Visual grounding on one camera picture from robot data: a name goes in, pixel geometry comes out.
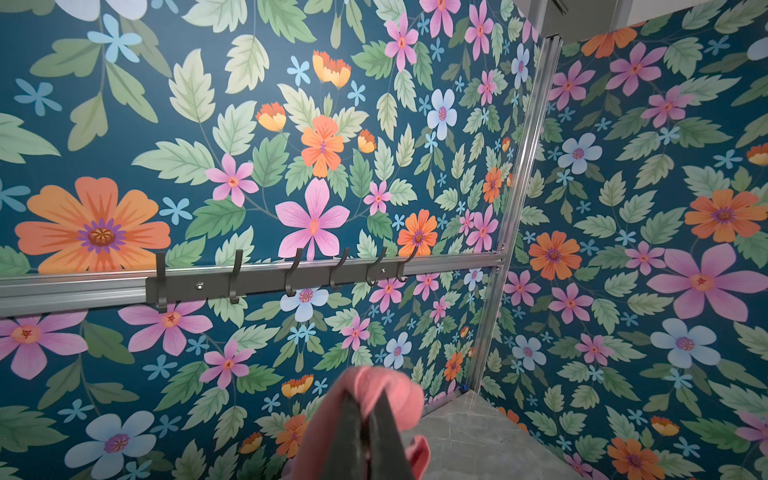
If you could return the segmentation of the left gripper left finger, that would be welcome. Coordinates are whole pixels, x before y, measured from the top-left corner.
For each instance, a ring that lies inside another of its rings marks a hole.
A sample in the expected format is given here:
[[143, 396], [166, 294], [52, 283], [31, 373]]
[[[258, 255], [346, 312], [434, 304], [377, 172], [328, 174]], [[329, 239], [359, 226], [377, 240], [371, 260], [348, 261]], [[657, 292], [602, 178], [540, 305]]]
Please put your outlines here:
[[364, 480], [367, 476], [367, 426], [359, 403], [345, 393], [320, 478]]

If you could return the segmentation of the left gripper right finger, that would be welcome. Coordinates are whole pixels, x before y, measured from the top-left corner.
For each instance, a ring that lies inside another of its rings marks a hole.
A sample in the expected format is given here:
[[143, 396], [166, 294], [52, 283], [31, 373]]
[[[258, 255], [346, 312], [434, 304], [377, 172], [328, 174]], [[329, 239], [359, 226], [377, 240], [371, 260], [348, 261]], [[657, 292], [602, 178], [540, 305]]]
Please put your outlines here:
[[414, 480], [394, 414], [386, 393], [381, 393], [368, 417], [370, 480]]

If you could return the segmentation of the pink cloth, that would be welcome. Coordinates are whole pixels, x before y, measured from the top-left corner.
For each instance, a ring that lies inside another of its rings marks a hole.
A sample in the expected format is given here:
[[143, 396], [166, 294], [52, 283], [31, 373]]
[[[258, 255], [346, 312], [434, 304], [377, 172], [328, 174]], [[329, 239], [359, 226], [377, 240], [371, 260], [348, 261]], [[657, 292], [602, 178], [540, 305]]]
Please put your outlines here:
[[[296, 457], [283, 469], [284, 479], [321, 479], [345, 393], [359, 403], [367, 426], [367, 460], [370, 455], [368, 417], [381, 393], [387, 394], [400, 438], [403, 431], [415, 428], [422, 417], [423, 390], [407, 375], [384, 367], [351, 367], [336, 380], [311, 417]], [[421, 479], [430, 462], [427, 439], [416, 435], [408, 445], [403, 443], [403, 447], [415, 479]]]

